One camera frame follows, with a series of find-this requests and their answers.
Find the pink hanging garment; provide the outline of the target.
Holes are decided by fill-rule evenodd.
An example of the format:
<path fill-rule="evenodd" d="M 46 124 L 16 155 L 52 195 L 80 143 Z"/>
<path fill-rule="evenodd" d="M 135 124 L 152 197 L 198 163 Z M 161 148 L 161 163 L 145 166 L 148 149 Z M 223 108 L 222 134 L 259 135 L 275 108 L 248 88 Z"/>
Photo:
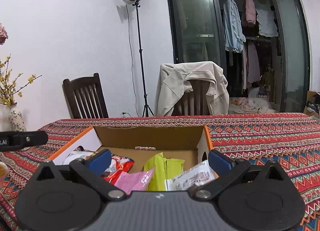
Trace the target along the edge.
<path fill-rule="evenodd" d="M 248 27 L 253 27 L 256 24 L 257 12 L 253 0 L 245 0 L 244 8 L 244 24 Z"/>

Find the white crumpled snack packet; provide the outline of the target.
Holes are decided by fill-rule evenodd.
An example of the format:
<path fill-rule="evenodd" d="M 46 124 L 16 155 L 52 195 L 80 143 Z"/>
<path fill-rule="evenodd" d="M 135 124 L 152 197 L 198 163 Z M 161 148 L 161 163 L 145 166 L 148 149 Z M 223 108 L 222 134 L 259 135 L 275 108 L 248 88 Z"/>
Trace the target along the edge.
<path fill-rule="evenodd" d="M 96 152 L 92 152 L 92 151 L 72 151 L 66 157 L 66 159 L 62 162 L 62 165 L 69 165 L 73 160 L 76 160 L 76 159 L 87 160 L 96 154 L 97 154 Z"/>

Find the black light stand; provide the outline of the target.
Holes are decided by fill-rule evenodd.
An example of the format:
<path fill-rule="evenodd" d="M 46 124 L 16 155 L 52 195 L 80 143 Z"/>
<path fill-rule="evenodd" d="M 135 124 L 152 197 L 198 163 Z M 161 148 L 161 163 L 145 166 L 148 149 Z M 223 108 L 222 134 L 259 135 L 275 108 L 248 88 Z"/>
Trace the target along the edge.
<path fill-rule="evenodd" d="M 145 83 L 145 73 L 144 73 L 144 64 L 143 64 L 143 49 L 141 42 L 141 34 L 140 34 L 140 20 L 139 20 L 139 3 L 136 2 L 134 4 L 136 9 L 136 18 L 137 18 L 137 33 L 138 33 L 138 44 L 139 44 L 139 57 L 140 57 L 140 68 L 142 73 L 142 83 L 143 83 L 143 98 L 144 98 L 144 109 L 143 109 L 143 117 L 149 117 L 149 115 L 154 115 L 152 109 L 148 104 L 148 95 L 146 91 L 146 83 Z"/>

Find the beige jacket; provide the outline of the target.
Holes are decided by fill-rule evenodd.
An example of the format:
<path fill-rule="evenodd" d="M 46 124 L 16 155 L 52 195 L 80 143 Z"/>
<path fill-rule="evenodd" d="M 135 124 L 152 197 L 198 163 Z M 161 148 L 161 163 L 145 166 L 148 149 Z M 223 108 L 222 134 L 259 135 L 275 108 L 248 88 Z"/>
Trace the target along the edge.
<path fill-rule="evenodd" d="M 155 99 L 155 115 L 171 116 L 174 106 L 185 93 L 193 92 L 191 81 L 204 81 L 208 111 L 211 115 L 226 115 L 229 109 L 228 82 L 223 68 L 212 61 L 162 64 Z"/>

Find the orange anime spicy snack bag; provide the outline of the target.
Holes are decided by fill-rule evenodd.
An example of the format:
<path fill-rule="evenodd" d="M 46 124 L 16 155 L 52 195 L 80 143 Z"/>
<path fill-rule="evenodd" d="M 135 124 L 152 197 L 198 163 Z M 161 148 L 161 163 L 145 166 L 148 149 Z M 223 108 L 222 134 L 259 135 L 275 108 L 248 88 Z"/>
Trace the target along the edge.
<path fill-rule="evenodd" d="M 103 172 L 102 178 L 115 184 L 121 173 L 128 172 L 134 165 L 134 160 L 125 156 L 112 154 L 110 166 Z"/>

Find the open cardboard box on floor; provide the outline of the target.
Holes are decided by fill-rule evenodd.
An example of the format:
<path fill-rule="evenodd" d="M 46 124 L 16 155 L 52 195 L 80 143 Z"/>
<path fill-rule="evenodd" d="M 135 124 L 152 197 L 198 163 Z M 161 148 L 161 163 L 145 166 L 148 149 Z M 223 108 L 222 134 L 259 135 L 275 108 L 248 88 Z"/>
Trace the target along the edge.
<path fill-rule="evenodd" d="M 320 95 L 316 91 L 308 91 L 303 113 L 319 119 Z"/>

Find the yellow flower branches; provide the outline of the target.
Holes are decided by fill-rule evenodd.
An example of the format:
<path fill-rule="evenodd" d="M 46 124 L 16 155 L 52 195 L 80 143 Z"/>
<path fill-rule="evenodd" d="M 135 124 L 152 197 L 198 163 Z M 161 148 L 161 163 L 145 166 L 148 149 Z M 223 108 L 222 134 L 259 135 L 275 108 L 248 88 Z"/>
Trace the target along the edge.
<path fill-rule="evenodd" d="M 11 55 L 8 55 L 1 61 L 1 105 L 11 107 L 16 104 L 15 96 L 22 98 L 22 90 L 35 80 L 42 77 L 42 75 L 32 74 L 24 85 L 18 87 L 17 81 L 23 76 L 23 73 L 18 73 L 11 79 L 12 68 L 9 68 Z"/>

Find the pink snack packet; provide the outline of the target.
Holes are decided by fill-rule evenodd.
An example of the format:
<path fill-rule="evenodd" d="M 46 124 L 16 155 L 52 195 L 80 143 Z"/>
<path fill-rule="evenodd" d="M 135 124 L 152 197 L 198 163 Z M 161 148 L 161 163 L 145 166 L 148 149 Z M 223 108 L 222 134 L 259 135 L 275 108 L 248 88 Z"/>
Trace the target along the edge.
<path fill-rule="evenodd" d="M 152 179 L 154 168 L 148 171 L 140 171 L 129 174 L 122 172 L 115 182 L 115 186 L 127 195 L 132 191 L 145 191 Z"/>

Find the white hanging garment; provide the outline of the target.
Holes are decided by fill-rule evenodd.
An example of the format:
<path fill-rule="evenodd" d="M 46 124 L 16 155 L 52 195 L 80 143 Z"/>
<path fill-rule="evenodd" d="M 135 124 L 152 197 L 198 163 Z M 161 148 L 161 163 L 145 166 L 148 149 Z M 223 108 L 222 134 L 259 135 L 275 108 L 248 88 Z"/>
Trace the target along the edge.
<path fill-rule="evenodd" d="M 277 37 L 278 29 L 274 22 L 274 13 L 271 10 L 271 3 L 266 1 L 260 3 L 259 1 L 255 4 L 257 11 L 257 22 L 259 24 L 259 34 L 263 37 Z"/>

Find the light blue hanging shirt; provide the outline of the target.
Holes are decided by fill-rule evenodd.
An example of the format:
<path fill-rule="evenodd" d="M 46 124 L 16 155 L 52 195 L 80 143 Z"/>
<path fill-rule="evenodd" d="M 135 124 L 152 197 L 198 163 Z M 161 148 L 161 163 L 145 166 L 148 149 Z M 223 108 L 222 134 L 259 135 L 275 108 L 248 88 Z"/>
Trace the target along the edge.
<path fill-rule="evenodd" d="M 223 24 L 225 32 L 225 50 L 241 53 L 246 38 L 242 32 L 239 10 L 234 0 L 226 0 L 223 4 Z"/>

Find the green snack pouch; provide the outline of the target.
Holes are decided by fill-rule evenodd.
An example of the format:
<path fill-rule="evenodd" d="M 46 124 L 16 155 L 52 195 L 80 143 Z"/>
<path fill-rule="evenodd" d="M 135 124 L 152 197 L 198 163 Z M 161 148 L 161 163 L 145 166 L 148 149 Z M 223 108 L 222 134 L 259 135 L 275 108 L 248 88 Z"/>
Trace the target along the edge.
<path fill-rule="evenodd" d="M 167 158 L 162 152 L 152 156 L 143 166 L 144 171 L 153 169 L 147 191 L 166 191 L 167 180 L 181 174 L 183 167 L 183 159 Z"/>

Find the dark sliding door frame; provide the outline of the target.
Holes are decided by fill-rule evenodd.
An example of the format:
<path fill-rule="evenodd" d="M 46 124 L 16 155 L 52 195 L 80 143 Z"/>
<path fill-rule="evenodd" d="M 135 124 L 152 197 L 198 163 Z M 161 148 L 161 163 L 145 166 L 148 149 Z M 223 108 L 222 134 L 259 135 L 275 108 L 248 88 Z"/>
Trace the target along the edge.
<path fill-rule="evenodd" d="M 302 112 L 310 54 L 300 0 L 168 0 L 174 62 L 211 61 L 225 112 Z"/>

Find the floral ceramic vase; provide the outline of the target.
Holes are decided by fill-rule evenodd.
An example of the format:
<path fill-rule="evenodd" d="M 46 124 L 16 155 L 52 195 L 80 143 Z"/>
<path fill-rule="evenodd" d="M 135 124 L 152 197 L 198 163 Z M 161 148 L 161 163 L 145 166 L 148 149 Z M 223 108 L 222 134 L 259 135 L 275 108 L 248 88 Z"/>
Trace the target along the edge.
<path fill-rule="evenodd" d="M 12 131 L 26 132 L 26 127 L 21 111 L 17 107 L 17 103 L 9 107 L 9 123 Z"/>

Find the dark wooden chair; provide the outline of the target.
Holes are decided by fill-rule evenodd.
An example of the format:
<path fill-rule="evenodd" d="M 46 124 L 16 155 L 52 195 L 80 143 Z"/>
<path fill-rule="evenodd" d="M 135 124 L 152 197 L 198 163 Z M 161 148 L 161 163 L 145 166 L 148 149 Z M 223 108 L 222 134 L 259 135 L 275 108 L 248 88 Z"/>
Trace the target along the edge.
<path fill-rule="evenodd" d="M 74 119 L 108 118 L 99 73 L 63 80 L 63 91 Z"/>

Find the white printed snack packet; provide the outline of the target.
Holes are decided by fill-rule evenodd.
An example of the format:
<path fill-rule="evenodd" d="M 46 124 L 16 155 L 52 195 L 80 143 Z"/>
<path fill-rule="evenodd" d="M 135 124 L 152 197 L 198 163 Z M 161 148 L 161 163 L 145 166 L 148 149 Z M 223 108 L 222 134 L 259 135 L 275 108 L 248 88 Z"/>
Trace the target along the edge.
<path fill-rule="evenodd" d="M 209 166 L 208 160 L 205 160 L 176 177 L 165 180 L 165 190 L 185 191 L 193 186 L 205 185 L 218 177 L 217 173 Z"/>

